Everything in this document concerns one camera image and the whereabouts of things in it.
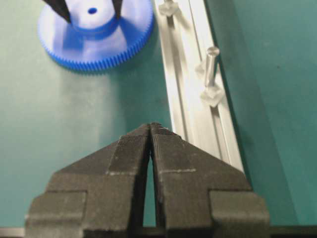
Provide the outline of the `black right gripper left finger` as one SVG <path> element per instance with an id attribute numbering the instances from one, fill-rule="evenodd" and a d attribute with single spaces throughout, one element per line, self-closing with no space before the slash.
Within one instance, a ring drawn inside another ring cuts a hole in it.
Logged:
<path id="1" fill-rule="evenodd" d="M 143 225 L 150 126 L 55 172 L 30 206 L 28 238 L 127 238 Z"/>

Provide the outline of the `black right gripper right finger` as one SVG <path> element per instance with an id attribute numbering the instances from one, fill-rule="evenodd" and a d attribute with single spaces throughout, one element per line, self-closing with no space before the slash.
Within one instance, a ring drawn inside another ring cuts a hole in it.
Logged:
<path id="1" fill-rule="evenodd" d="M 168 238 L 267 238 L 269 212 L 233 166 L 151 124 L 157 211 Z"/>

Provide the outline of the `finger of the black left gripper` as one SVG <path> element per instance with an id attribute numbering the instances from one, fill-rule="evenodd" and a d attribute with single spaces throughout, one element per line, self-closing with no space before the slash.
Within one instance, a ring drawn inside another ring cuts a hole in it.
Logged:
<path id="1" fill-rule="evenodd" d="M 123 5 L 123 0 L 112 0 L 113 8 L 115 11 L 115 16 L 117 19 L 121 17 L 121 9 Z"/>
<path id="2" fill-rule="evenodd" d="M 52 10 L 60 17 L 66 20 L 67 23 L 71 22 L 70 12 L 65 0 L 44 0 Z"/>

